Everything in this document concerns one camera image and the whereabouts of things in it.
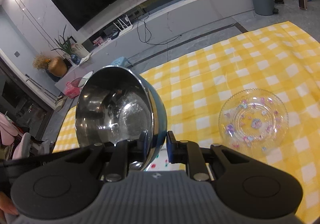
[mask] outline glass plate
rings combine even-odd
[[[288,131],[288,113],[271,92],[243,90],[223,105],[219,131],[223,145],[248,156],[265,155],[279,146]]]

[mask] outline blue vase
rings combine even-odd
[[[77,54],[72,54],[71,55],[71,61],[75,64],[75,65],[79,65],[81,58],[77,55]]]

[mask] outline gray ribbed gripper base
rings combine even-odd
[[[129,172],[106,183],[96,200],[81,212],[59,220],[20,216],[14,224],[301,224],[290,214],[273,220],[242,216],[226,207],[207,182],[184,171]]]

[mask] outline yellow checkered tablecloth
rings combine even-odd
[[[256,158],[295,176],[303,187],[297,216],[312,223],[320,215],[320,44],[285,22],[240,34],[150,69],[142,76],[159,93],[168,129],[177,140],[201,147],[221,142],[219,112],[228,98],[248,88],[276,94],[289,115],[281,145]],[[62,125],[54,151],[78,147],[75,108]]]

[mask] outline pink basket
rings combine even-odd
[[[73,86],[70,82],[67,82],[63,93],[69,98],[75,98],[80,95],[80,88]]]

